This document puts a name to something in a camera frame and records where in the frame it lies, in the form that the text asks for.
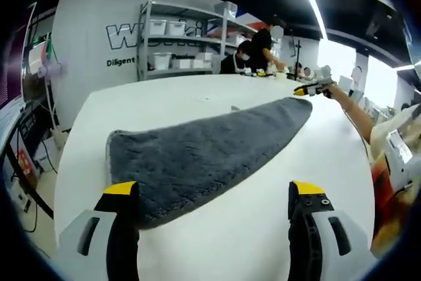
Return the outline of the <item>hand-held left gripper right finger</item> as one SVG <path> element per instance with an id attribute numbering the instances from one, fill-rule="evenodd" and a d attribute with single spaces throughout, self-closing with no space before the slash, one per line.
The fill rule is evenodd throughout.
<path id="1" fill-rule="evenodd" d="M 289 183 L 288 221 L 289 280 L 362 280 L 372 268 L 366 234 L 321 187 Z"/>

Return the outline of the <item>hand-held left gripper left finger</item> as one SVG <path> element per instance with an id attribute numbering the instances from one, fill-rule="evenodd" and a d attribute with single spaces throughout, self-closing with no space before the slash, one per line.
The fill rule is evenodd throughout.
<path id="1" fill-rule="evenodd" d="M 57 273 L 63 280 L 138 280 L 139 186 L 108 187 L 92 210 L 59 236 Z"/>

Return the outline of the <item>person's right hand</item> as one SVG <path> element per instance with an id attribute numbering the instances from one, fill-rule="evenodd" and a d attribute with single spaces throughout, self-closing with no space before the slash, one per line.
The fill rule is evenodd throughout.
<path id="1" fill-rule="evenodd" d="M 341 90 L 336 84 L 326 84 L 322 88 L 322 93 L 328 99 L 338 100 L 338 97 L 341 95 Z"/>

